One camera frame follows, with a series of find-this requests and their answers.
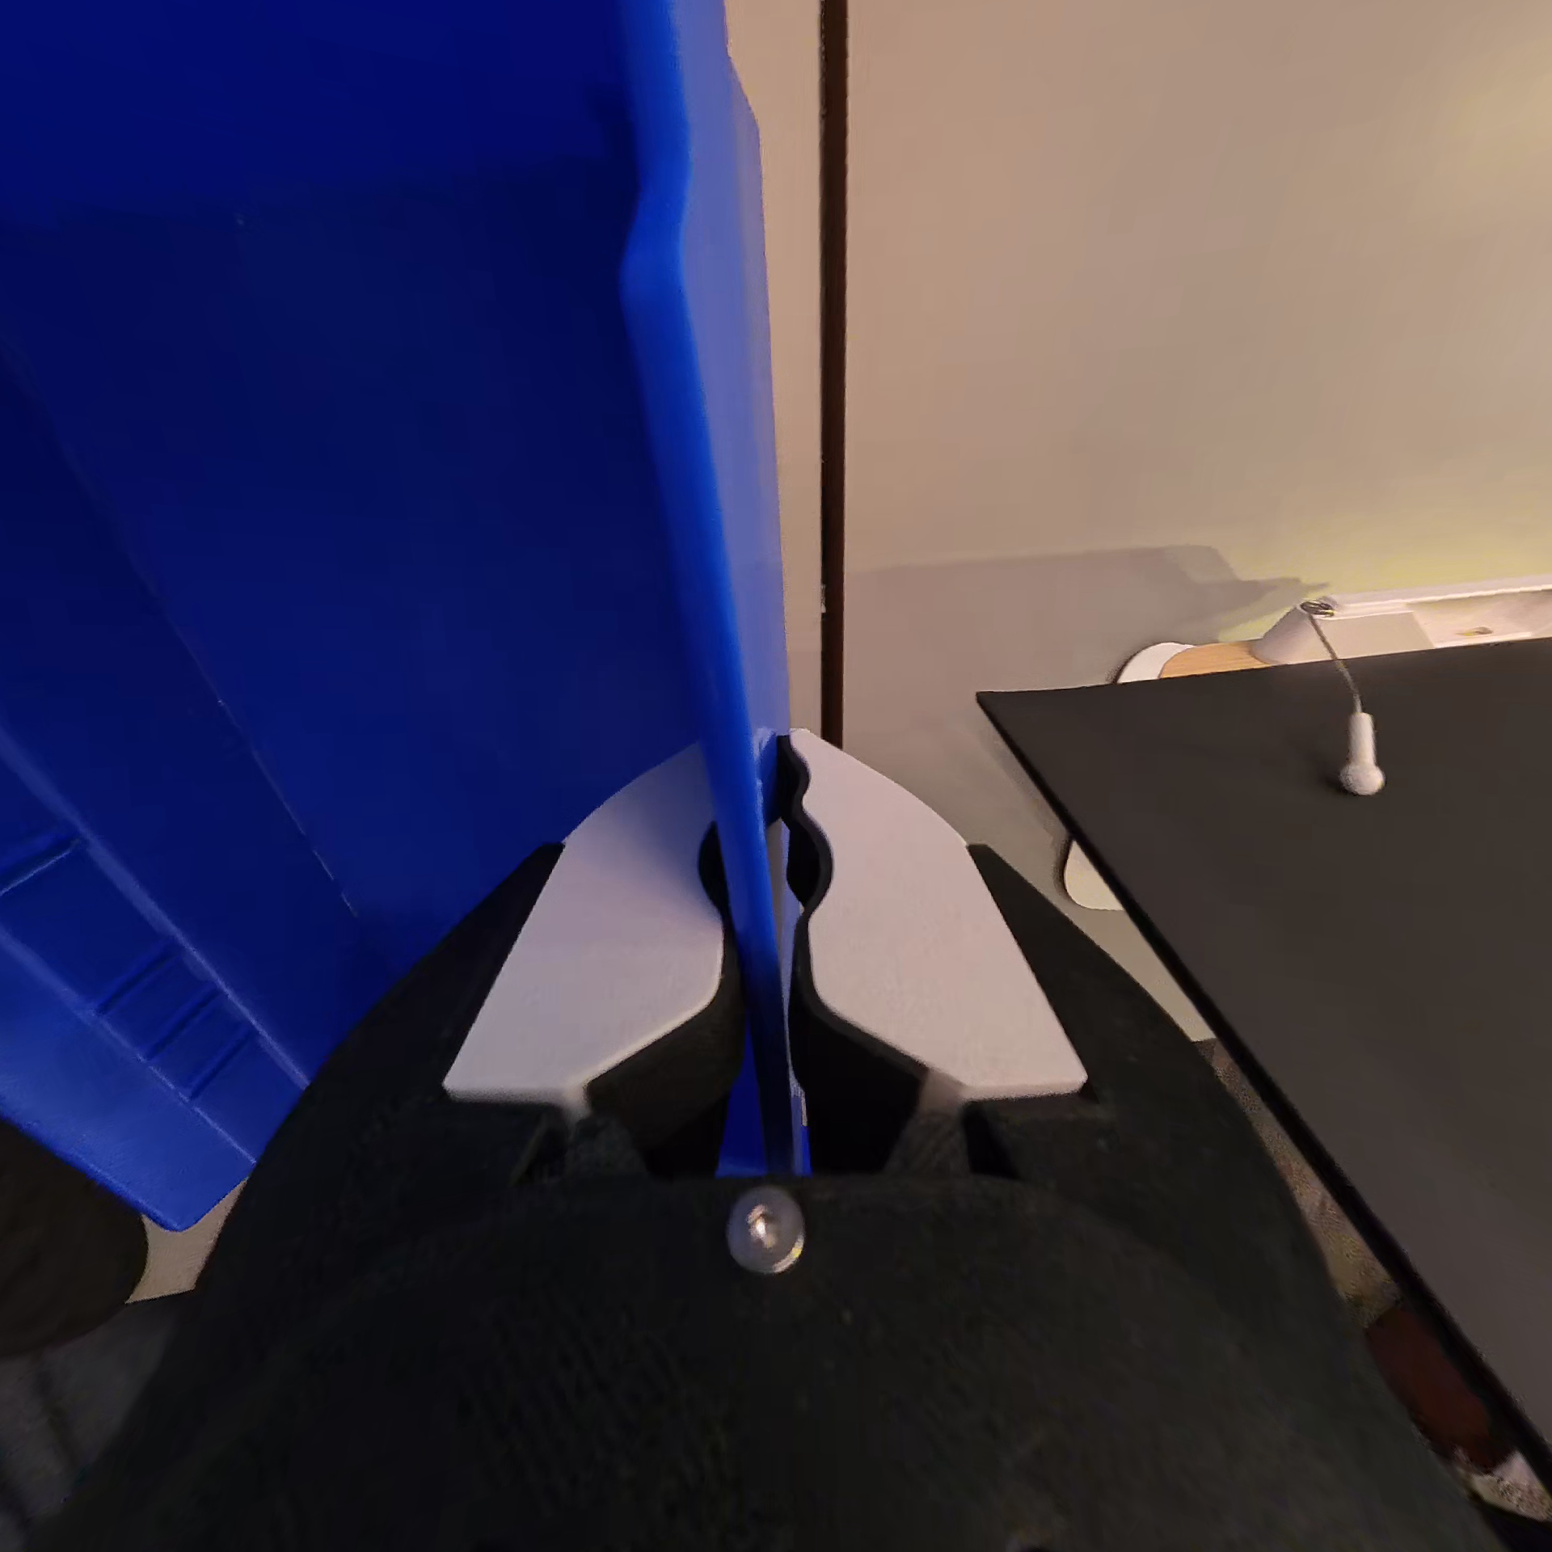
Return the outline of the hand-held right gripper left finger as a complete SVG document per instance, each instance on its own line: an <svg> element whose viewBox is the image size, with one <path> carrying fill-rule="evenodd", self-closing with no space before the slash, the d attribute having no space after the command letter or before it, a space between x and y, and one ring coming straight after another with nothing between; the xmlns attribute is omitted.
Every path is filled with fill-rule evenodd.
<svg viewBox="0 0 1552 1552"><path fill-rule="evenodd" d="M703 746L598 804L518 930L447 1075L456 1104L599 1114L682 1155L738 1077L738 941Z"/></svg>

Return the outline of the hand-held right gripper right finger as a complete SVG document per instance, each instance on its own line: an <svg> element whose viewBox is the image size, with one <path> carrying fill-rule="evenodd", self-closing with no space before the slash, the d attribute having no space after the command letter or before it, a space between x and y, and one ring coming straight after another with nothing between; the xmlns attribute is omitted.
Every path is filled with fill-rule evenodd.
<svg viewBox="0 0 1552 1552"><path fill-rule="evenodd" d="M1084 1065L972 849L816 729L780 735L784 1058L809 1157L886 1157L917 1114L1077 1095Z"/></svg>

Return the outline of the blue plastic box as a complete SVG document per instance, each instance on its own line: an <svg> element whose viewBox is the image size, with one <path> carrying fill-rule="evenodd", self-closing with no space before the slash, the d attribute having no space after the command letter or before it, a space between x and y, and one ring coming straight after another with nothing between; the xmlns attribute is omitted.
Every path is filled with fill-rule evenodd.
<svg viewBox="0 0 1552 1552"><path fill-rule="evenodd" d="M756 124L723 5L7 5L7 1118L183 1230L699 746L780 1118Z"/></svg>

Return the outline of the black flat board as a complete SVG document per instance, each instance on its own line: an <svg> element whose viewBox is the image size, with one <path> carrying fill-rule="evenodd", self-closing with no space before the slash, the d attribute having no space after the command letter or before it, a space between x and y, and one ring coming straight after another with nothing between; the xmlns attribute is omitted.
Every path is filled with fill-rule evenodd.
<svg viewBox="0 0 1552 1552"><path fill-rule="evenodd" d="M976 689L1204 1024L1548 1450L1552 650Z"/></svg>

